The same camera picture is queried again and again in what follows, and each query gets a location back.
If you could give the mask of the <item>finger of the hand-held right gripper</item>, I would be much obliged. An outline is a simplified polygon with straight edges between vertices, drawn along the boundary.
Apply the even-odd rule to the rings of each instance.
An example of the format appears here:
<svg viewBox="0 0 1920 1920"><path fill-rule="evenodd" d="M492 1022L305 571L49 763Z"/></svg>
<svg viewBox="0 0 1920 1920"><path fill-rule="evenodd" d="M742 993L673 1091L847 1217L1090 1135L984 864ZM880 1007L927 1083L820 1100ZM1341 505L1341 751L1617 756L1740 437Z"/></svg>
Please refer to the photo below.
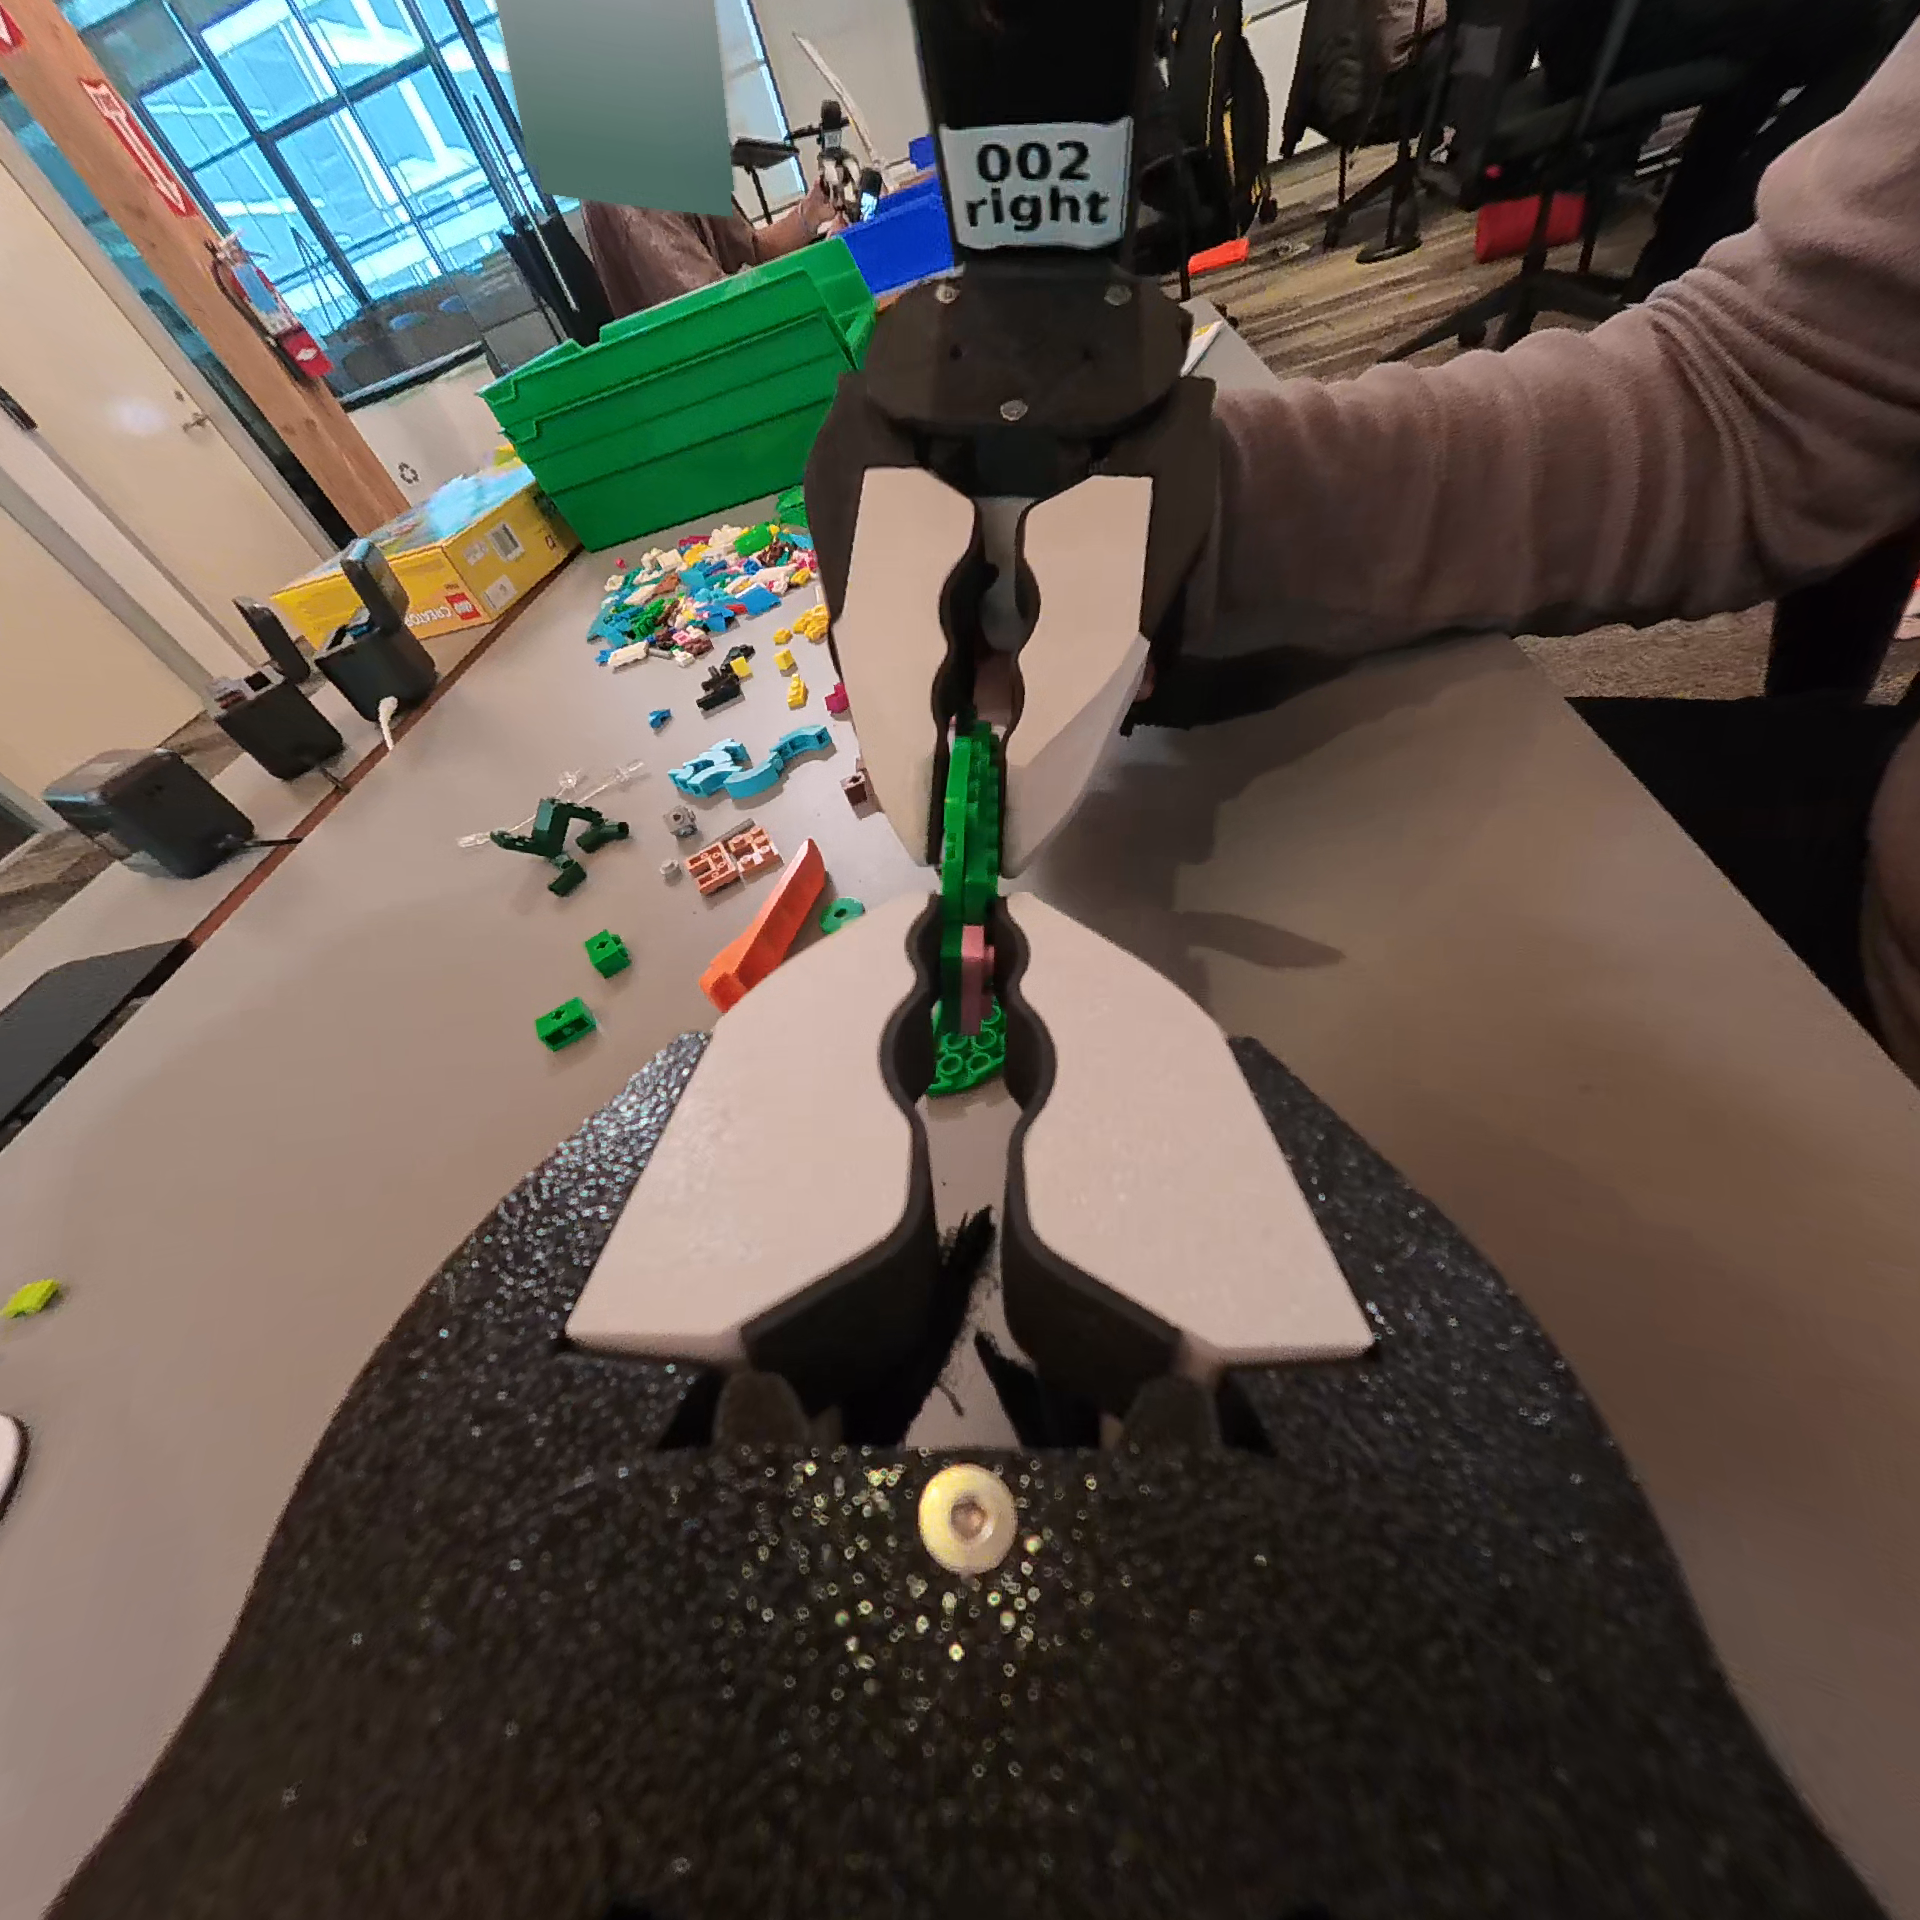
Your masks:
<svg viewBox="0 0 1920 1920"><path fill-rule="evenodd" d="M875 798L915 864L933 864L949 727L975 673L979 596L975 495L927 467L869 467L830 630Z"/></svg>
<svg viewBox="0 0 1920 1920"><path fill-rule="evenodd" d="M1020 710L1002 738L1002 878L1020 878L1075 818L1138 692L1149 531L1149 474L1090 474L1020 516L1039 611L1014 659Z"/></svg>

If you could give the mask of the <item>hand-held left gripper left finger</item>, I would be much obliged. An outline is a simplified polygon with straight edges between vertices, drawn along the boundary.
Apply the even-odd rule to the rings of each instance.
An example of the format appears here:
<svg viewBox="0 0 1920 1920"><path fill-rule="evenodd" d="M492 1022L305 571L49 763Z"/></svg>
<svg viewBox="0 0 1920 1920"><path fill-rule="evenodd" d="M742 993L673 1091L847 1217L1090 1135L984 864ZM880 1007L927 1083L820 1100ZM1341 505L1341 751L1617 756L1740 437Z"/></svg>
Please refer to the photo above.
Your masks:
<svg viewBox="0 0 1920 1920"><path fill-rule="evenodd" d="M567 1339L702 1364L904 1364L927 1339L940 1222L945 909L904 894L732 1004L695 1066Z"/></svg>

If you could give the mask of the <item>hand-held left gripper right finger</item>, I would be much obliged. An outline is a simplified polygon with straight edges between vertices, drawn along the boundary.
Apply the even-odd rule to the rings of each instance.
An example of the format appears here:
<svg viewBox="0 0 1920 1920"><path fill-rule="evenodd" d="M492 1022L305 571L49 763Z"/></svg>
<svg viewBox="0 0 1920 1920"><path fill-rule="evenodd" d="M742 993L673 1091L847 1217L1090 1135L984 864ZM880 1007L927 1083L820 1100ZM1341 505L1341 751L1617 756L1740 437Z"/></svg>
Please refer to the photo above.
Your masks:
<svg viewBox="0 0 1920 1920"><path fill-rule="evenodd" d="M1223 1023L1039 894L1002 899L1002 1319L1043 1378L1216 1378L1373 1343Z"/></svg>

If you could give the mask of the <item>green lego assembly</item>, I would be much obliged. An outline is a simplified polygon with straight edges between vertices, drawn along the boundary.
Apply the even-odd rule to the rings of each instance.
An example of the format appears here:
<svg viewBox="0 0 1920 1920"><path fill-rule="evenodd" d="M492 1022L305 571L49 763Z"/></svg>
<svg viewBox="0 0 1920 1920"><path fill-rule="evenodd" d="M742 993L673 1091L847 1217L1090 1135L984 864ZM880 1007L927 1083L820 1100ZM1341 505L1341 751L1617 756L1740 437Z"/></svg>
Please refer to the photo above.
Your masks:
<svg viewBox="0 0 1920 1920"><path fill-rule="evenodd" d="M945 798L945 987L933 997L930 1100L988 1087L1008 1055L994 993L994 899L1002 839L1001 738L988 719L950 731Z"/></svg>

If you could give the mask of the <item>person's right forearm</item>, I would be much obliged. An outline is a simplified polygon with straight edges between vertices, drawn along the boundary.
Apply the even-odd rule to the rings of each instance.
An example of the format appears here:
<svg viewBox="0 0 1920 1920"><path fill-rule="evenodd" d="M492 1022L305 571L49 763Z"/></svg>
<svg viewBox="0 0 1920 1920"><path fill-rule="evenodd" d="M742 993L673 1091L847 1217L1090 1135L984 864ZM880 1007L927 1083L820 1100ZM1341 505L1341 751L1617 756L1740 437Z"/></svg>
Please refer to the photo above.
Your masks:
<svg viewBox="0 0 1920 1920"><path fill-rule="evenodd" d="M1917 524L1920 34L1593 331L1216 403L1190 668L1746 611Z"/></svg>

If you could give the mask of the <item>pile of mixed lego bricks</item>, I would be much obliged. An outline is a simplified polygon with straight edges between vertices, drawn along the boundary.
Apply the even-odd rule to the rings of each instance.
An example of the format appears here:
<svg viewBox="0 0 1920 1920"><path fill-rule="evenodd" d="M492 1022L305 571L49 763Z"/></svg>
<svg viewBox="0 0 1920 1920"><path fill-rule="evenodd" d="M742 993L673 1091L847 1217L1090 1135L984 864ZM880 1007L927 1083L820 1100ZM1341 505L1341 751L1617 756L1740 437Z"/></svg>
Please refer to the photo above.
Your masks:
<svg viewBox="0 0 1920 1920"><path fill-rule="evenodd" d="M746 619L775 613L781 633L830 635L815 541L804 516L654 543L617 561L588 623L598 668L666 659L695 668Z"/></svg>

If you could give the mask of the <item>dark green lego figure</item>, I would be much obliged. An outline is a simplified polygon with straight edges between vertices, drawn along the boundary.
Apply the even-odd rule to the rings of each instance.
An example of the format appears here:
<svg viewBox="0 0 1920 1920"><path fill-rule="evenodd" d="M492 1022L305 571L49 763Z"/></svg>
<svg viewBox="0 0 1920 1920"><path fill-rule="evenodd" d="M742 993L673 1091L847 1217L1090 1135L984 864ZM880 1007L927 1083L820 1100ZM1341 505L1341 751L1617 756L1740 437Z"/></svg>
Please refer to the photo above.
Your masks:
<svg viewBox="0 0 1920 1920"><path fill-rule="evenodd" d="M617 763L603 777L570 766L514 829L461 833L458 850L514 850L549 866L545 891L567 899L586 884L586 861L635 839L625 815L603 813L603 798L621 798L647 777L647 757Z"/></svg>

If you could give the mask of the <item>yellow lego box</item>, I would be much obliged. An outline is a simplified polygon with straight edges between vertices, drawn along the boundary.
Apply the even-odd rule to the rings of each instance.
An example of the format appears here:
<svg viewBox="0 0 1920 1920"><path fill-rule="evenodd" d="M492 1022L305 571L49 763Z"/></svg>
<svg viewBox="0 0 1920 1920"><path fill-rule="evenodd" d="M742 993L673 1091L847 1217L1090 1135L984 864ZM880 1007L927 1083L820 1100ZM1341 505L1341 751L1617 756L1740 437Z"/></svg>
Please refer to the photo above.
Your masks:
<svg viewBox="0 0 1920 1920"><path fill-rule="evenodd" d="M372 541L407 587L407 630L420 635L492 623L582 550L520 458L439 482Z"/></svg>

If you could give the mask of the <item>blue plastic bin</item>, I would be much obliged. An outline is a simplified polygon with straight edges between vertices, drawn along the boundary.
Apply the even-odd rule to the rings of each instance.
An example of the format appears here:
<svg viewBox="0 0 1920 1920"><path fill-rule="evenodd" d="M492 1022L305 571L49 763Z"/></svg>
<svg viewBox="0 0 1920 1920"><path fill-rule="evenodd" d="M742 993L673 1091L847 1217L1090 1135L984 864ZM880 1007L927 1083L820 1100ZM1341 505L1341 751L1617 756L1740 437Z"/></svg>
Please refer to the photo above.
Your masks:
<svg viewBox="0 0 1920 1920"><path fill-rule="evenodd" d="M940 175L880 198L875 213L841 225L839 238L878 302L955 267Z"/></svg>

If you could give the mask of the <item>orange brick separator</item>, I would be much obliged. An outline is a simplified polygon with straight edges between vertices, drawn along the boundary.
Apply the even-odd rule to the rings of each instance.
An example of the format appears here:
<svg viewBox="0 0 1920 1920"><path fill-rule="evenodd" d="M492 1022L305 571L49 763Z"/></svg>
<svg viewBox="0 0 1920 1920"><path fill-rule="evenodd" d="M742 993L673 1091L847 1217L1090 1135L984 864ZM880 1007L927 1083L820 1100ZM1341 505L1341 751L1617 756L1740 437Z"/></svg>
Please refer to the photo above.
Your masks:
<svg viewBox="0 0 1920 1920"><path fill-rule="evenodd" d="M714 1010L731 1010L781 968L826 891L826 878L826 850L815 839L804 839L755 920L709 958L702 993Z"/></svg>

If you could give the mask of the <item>black jacket with yellow stripe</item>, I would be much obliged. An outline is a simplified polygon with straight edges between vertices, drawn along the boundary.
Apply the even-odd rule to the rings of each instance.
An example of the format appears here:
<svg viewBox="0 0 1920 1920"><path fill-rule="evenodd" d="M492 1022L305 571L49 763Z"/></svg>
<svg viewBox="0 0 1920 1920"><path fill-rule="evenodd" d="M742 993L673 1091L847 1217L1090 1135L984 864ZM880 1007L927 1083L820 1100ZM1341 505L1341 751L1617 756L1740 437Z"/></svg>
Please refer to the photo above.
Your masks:
<svg viewBox="0 0 1920 1920"><path fill-rule="evenodd" d="M1152 175L1203 211L1248 219L1266 189L1272 95L1240 0L1161 6L1161 108Z"/></svg>

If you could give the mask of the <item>stack of green plastic bins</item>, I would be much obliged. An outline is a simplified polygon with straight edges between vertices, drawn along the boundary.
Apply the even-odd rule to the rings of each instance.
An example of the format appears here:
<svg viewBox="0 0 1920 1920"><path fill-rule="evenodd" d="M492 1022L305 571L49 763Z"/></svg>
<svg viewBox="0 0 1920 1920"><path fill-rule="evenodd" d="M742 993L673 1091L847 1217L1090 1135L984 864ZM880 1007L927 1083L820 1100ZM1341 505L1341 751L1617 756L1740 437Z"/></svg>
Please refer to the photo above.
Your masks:
<svg viewBox="0 0 1920 1920"><path fill-rule="evenodd" d="M878 324L847 238L559 346L481 396L564 524L611 550L804 478Z"/></svg>

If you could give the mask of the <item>red bag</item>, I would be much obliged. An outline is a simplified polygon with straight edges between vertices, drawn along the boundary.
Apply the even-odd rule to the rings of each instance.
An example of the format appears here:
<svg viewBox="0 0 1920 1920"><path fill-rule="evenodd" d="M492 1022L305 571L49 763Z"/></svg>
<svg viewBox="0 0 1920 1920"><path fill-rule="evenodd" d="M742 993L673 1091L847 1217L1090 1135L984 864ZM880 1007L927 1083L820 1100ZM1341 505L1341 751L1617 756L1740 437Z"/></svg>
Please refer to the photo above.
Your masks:
<svg viewBox="0 0 1920 1920"><path fill-rule="evenodd" d="M1590 201L1586 191L1548 198L1543 250L1577 245L1586 234ZM1541 198L1487 201L1477 211L1477 263L1493 267L1525 258L1541 225Z"/></svg>

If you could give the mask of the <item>black office chair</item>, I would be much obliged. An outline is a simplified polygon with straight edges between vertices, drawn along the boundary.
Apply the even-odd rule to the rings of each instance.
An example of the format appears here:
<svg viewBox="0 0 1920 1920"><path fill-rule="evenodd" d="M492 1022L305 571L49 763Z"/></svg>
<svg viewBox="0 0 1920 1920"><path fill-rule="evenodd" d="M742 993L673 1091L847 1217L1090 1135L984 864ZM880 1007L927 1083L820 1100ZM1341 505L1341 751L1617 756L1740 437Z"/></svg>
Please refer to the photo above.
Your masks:
<svg viewBox="0 0 1920 1920"><path fill-rule="evenodd" d="M1617 189L1639 169L1645 141L1722 87L1714 61L1617 79L1637 11L1617 6L1590 87L1548 98L1531 63L1531 6L1450 6L1445 69L1413 154L1417 178L1457 211L1531 201L1536 213L1517 273L1387 347L1387 363L1441 346L1510 347L1548 314L1602 324L1625 309L1629 279L1593 269L1599 224Z"/></svg>

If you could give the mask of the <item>white recycling bin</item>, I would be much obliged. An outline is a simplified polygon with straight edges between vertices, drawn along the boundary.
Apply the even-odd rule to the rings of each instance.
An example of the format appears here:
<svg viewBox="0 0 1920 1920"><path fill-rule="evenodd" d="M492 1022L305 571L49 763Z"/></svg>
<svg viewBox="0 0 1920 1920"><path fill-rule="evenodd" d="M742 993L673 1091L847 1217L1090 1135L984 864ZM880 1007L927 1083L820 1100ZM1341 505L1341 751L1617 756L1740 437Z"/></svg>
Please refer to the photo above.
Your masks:
<svg viewBox="0 0 1920 1920"><path fill-rule="evenodd" d="M439 370L436 379L385 387L346 407L351 421L362 433L402 491L402 505L385 505L385 516L362 531L385 527L412 505L422 505L451 478L492 467L507 433L481 396L487 384L492 370L475 359Z"/></svg>

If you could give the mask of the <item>black charger dock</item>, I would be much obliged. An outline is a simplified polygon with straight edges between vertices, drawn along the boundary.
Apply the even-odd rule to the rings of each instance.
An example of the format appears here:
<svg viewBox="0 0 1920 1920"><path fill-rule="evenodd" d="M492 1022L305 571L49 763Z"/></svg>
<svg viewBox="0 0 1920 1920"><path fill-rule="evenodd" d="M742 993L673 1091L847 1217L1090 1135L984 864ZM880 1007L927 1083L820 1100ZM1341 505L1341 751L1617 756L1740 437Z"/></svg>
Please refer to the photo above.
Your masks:
<svg viewBox="0 0 1920 1920"><path fill-rule="evenodd" d="M268 663L205 691L205 715L275 781L323 771L346 756L346 731L312 701L312 646L269 602L237 596L237 613L264 643Z"/></svg>
<svg viewBox="0 0 1920 1920"><path fill-rule="evenodd" d="M339 550L339 576L359 595L359 613L323 643L318 673L362 719L385 726L390 701L395 715L427 701L439 668L412 633L412 587L372 536Z"/></svg>
<svg viewBox="0 0 1920 1920"><path fill-rule="evenodd" d="M254 815L166 747L93 756L38 798L66 829L162 878L205 878L257 839Z"/></svg>

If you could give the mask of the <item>black flat panel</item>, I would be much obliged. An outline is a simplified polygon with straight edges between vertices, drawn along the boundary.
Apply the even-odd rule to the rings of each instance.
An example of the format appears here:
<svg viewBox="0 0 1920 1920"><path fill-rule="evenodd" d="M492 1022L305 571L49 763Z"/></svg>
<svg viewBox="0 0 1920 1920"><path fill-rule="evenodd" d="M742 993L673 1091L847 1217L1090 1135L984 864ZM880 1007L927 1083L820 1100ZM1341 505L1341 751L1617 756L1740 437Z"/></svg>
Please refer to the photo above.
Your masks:
<svg viewBox="0 0 1920 1920"><path fill-rule="evenodd" d="M12 993L0 1010L0 1138L12 1143L189 956L189 937L123 945L66 958Z"/></svg>

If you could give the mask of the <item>large window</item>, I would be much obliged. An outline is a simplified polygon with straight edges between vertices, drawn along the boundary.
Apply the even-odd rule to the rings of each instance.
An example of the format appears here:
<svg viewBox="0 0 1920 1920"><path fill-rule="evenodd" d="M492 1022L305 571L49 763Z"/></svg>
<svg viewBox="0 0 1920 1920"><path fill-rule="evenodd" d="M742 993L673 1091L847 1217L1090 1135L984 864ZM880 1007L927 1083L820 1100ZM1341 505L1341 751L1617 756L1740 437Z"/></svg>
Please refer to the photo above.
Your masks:
<svg viewBox="0 0 1920 1920"><path fill-rule="evenodd" d="M81 0L63 15L215 225L362 396L564 341L514 238L559 213L520 150L492 0Z"/></svg>

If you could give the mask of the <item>red fire extinguisher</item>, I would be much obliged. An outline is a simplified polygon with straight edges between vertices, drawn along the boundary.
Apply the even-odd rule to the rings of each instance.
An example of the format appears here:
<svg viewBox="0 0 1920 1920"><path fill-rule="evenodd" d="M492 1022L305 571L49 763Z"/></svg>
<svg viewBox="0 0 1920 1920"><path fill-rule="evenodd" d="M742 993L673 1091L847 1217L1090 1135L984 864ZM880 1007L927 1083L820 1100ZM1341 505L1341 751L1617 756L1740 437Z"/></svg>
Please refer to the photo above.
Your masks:
<svg viewBox="0 0 1920 1920"><path fill-rule="evenodd" d="M205 238L208 269L223 297L268 336L268 346L312 384L323 384L336 367L328 347L312 336L312 329L280 297L275 279L264 273L240 234Z"/></svg>

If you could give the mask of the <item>white door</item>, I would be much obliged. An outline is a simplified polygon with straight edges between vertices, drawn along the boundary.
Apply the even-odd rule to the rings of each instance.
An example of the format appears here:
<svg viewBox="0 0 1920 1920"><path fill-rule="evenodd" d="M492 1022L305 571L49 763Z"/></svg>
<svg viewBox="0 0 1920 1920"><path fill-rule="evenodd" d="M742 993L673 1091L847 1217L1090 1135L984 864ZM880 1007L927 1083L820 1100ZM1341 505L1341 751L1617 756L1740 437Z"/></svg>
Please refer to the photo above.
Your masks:
<svg viewBox="0 0 1920 1920"><path fill-rule="evenodd" d="M4 129L0 771L159 747L254 668L237 596L336 536Z"/></svg>

